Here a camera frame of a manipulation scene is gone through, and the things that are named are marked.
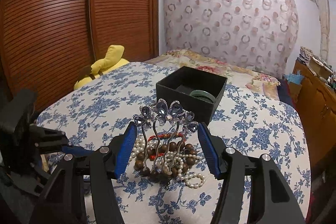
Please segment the black open jewelry box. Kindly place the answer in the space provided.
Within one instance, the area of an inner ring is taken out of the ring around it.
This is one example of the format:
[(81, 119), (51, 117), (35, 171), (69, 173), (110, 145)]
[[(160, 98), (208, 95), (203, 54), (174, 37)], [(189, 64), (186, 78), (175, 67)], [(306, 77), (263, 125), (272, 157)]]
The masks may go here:
[(168, 105), (179, 101), (195, 114), (199, 123), (209, 124), (222, 100), (228, 78), (190, 67), (181, 67), (156, 83), (157, 99)]

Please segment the cardboard box on cabinet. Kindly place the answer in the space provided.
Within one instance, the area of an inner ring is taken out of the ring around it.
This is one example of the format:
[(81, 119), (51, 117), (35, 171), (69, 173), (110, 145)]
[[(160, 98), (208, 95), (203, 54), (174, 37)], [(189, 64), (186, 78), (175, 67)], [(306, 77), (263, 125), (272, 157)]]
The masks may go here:
[(307, 65), (312, 71), (316, 73), (317, 76), (322, 77), (327, 80), (333, 75), (333, 71), (325, 65), (319, 58), (311, 56), (309, 63)]

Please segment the green jade bangle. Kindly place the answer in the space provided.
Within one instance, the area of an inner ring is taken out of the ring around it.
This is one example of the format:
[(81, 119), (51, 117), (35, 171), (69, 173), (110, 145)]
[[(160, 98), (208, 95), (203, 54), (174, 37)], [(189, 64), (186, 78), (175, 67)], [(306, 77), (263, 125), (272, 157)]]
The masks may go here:
[(190, 96), (208, 103), (215, 103), (217, 100), (211, 93), (203, 90), (193, 90)]

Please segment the pink circle patterned curtain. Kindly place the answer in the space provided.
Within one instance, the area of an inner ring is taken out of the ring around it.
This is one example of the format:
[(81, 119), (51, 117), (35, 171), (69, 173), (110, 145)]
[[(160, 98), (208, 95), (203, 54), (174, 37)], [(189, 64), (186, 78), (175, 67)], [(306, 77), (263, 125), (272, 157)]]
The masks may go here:
[(295, 46), (295, 0), (163, 0), (165, 44), (280, 77)]

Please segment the yellow plush toy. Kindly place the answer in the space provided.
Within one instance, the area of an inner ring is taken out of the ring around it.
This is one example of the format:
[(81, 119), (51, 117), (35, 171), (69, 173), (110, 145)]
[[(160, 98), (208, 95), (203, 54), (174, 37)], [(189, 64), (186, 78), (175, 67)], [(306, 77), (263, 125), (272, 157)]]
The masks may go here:
[(100, 76), (128, 64), (129, 61), (122, 58), (124, 50), (125, 47), (121, 45), (109, 46), (103, 59), (99, 59), (92, 65), (86, 66), (81, 70), (73, 89), (80, 89)]

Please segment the floral beige bedspread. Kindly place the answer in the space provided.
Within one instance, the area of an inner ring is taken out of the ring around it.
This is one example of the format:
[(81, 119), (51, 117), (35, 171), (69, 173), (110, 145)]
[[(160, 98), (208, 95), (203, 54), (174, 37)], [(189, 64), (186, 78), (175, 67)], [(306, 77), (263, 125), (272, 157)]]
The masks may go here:
[(280, 82), (275, 77), (204, 57), (191, 50), (171, 50), (147, 60), (146, 63), (175, 69), (186, 66), (210, 72), (228, 78), (231, 85), (279, 100), (277, 87), (280, 86)]

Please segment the blue crystal hair comb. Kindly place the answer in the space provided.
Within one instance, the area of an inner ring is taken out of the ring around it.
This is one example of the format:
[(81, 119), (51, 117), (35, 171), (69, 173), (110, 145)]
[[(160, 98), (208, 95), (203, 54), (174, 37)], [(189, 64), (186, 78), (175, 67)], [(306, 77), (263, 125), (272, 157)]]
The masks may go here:
[(185, 110), (179, 101), (170, 105), (164, 99), (139, 108), (133, 116), (138, 136), (129, 160), (142, 176), (174, 179), (190, 184), (200, 175), (189, 172), (201, 158), (187, 138), (198, 129), (195, 114)]

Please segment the beige side curtain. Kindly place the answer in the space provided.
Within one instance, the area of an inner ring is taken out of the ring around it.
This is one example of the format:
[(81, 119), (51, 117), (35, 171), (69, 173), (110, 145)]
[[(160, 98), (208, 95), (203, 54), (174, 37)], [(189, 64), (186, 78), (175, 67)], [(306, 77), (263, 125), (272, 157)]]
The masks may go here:
[(330, 34), (330, 9), (329, 0), (317, 0), (319, 9), (319, 21), (321, 29), (320, 57), (322, 60), (328, 60), (329, 53), (329, 34)]

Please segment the teal paper bag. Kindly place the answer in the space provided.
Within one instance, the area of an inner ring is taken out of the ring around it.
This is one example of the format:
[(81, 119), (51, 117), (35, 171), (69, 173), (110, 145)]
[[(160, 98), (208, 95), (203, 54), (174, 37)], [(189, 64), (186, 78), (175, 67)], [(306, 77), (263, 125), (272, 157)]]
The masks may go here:
[(288, 75), (284, 75), (284, 78), (287, 80), (288, 83), (300, 85), (302, 80), (304, 79), (304, 76), (301, 75), (300, 71), (298, 71), (298, 74), (290, 73)]

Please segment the wooden cabinet desk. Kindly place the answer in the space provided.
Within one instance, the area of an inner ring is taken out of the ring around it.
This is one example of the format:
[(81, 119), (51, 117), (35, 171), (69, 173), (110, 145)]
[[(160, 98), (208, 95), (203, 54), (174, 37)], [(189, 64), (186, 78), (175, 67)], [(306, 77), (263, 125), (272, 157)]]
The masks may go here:
[(298, 60), (293, 73), (303, 75), (297, 110), (305, 133), (311, 167), (335, 146), (335, 92)]

